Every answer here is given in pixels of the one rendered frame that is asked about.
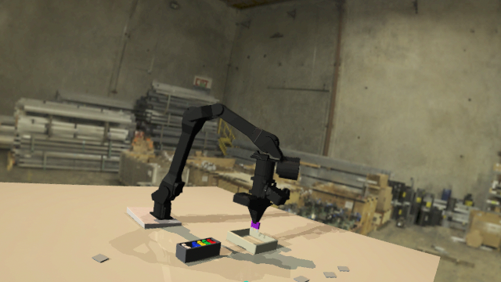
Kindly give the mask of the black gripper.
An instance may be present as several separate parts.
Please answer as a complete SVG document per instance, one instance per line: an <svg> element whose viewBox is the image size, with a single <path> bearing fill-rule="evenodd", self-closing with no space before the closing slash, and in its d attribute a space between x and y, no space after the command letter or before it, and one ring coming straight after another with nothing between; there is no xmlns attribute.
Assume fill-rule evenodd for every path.
<svg viewBox="0 0 501 282"><path fill-rule="evenodd" d="M247 206L250 212L251 219L253 223L256 224L261 219L266 208L273 204L270 203L270 200L268 198L261 198L263 189L265 188L265 185L267 183L271 183L272 186L272 184L276 180L273 179L273 176L265 177L255 174L254 177L251 177L250 179L253 180L253 186L252 190L249 190L248 193L251 193L252 195L248 193L235 193L233 194L233 202Z"/></svg>

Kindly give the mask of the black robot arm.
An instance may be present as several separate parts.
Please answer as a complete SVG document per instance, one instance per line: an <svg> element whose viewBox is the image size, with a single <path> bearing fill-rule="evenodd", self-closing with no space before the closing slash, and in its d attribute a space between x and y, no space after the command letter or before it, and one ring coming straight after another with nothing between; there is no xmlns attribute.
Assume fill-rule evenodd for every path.
<svg viewBox="0 0 501 282"><path fill-rule="evenodd" d="M243 119L238 114L226 108L221 103L202 107L188 107L184 110L182 117L182 134L178 141L178 146L172 158L169 172L162 179L157 191L151 194L154 201L153 212L150 214L157 218L173 219L171 217L171 201L180 193L185 182L182 181L182 172L186 165L187 157L193 145L196 134L201 130L205 121L220 117L231 126L245 134L262 152L270 153L274 158L269 158L267 154L260 154L258 150L250 157L257 159L255 175L274 176L275 166L279 178L292 179L297 181L300 171L300 158L283 156L279 148L279 138L270 132L255 127L250 122ZM276 183L271 186L267 183L263 189L261 198L268 198L273 204L284 205L289 200L290 189L278 189Z"/></svg>

